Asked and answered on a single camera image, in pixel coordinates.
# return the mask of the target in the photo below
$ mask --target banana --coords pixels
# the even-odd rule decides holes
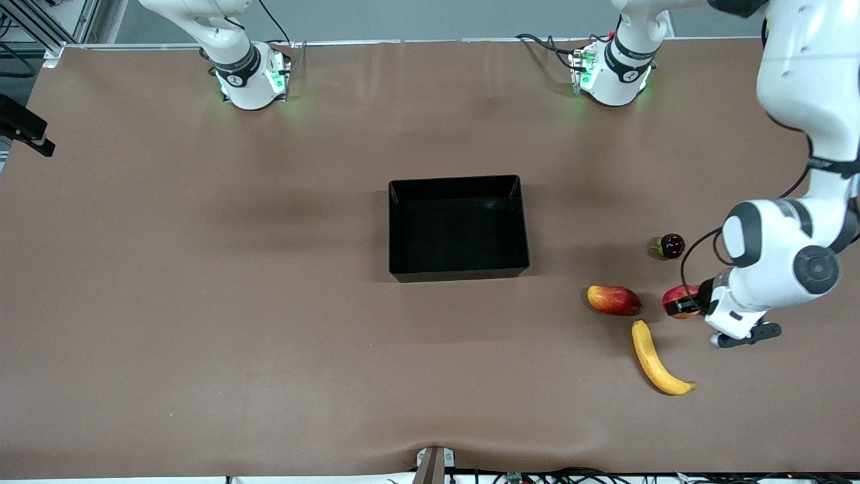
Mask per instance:
[[[648,379],[660,390],[670,395],[683,395],[698,388],[696,382],[684,382],[672,376],[660,362],[657,350],[654,348],[654,340],[651,339],[651,330],[643,320],[633,323],[633,347],[639,357],[639,364]]]

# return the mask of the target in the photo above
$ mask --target dark purple fruit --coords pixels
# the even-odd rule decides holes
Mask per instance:
[[[667,233],[660,237],[660,242],[654,245],[654,250],[660,254],[660,257],[667,259],[676,259],[681,257],[687,245],[684,243],[684,238],[677,233]]]

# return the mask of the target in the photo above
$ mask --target brown table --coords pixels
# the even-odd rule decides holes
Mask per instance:
[[[517,43],[309,48],[290,100],[222,104],[196,52],[68,49],[30,108],[54,158],[0,177],[0,477],[331,475],[461,467],[857,470],[860,258],[781,338],[708,345],[659,298],[689,241],[801,172],[804,138],[755,100],[756,40],[673,41],[631,106],[571,96]],[[532,267],[401,284],[389,180],[522,177]],[[694,255],[691,280],[719,266]],[[623,284],[631,319],[581,302]]]

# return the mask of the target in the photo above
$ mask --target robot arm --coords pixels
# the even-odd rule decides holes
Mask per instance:
[[[750,338],[768,311],[821,297],[839,281],[837,254],[857,232],[859,10],[857,0],[767,6],[758,98],[775,122],[808,136],[810,180],[801,198],[738,204],[722,226],[734,267],[703,283],[711,291],[700,296],[705,321],[735,340]]]
[[[705,0],[611,0],[621,13],[615,34],[597,40],[572,59],[574,86],[609,106],[622,106],[645,89],[651,61],[669,32],[668,10]]]
[[[289,65],[284,55],[251,42],[234,16],[251,0],[139,0],[185,30],[215,67],[224,95],[241,109],[260,109],[286,95]]]

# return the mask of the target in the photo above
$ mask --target black tray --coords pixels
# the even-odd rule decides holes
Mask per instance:
[[[515,277],[529,266],[519,177],[396,180],[389,271],[400,282]]]

